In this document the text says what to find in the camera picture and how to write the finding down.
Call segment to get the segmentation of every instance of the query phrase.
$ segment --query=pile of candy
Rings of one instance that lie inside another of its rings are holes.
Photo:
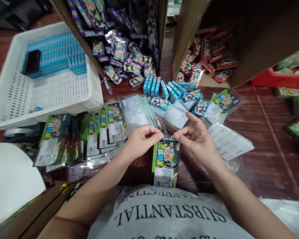
[[[229,24],[199,29],[175,81],[184,81],[188,77],[189,82],[195,83],[197,88],[203,73],[214,74],[213,79],[219,84],[228,80],[233,75],[232,68],[238,66],[238,61],[229,51],[232,48],[233,30],[234,26]]]
[[[129,78],[132,88],[159,66],[158,0],[67,0],[82,36],[115,84]],[[109,94],[111,89],[106,79]]]

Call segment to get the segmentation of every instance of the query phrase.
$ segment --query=black phone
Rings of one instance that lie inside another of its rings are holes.
[[[29,75],[38,72],[40,66],[40,58],[41,58],[40,50],[27,52],[26,58],[24,60],[22,74]]]

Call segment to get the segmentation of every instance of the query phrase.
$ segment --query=wooden floor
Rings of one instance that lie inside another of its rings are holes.
[[[36,23],[33,28],[61,21],[53,12]],[[0,30],[0,71],[4,64],[14,31]],[[160,75],[164,81],[172,80],[173,33],[167,32],[161,60]],[[131,89],[127,82],[118,87],[112,86],[114,97],[132,92],[142,92],[141,87]],[[204,98],[210,99],[213,92],[221,88],[201,87]],[[299,154],[295,151],[295,141],[287,134],[283,126],[294,117],[285,99],[274,96],[272,89],[244,84],[235,89],[247,102],[228,116],[225,124],[242,136],[251,140],[255,150],[246,153],[228,163],[250,190],[258,197],[299,200]],[[104,102],[111,100],[102,85]],[[0,142],[3,132],[0,131]],[[152,151],[136,159],[128,168],[121,184],[135,186],[151,184]],[[56,171],[57,180],[86,180],[100,169],[81,169],[72,167]],[[182,163],[178,171],[177,187],[192,192],[214,192],[214,188],[203,168],[195,165],[186,152],[182,153]]]

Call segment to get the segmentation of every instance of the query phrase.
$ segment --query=red plastic crate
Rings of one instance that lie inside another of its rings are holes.
[[[255,86],[263,87],[299,89],[299,75],[279,74],[275,73],[273,68],[270,68],[251,79],[250,83]]]

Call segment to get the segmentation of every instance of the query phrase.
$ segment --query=person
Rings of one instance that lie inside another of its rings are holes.
[[[149,186],[117,202],[97,238],[296,238],[226,167],[204,123],[186,115],[189,125],[173,137],[209,173],[232,219],[192,193]],[[79,189],[38,238],[86,238],[131,162],[162,138],[151,125],[135,128],[121,153]]]

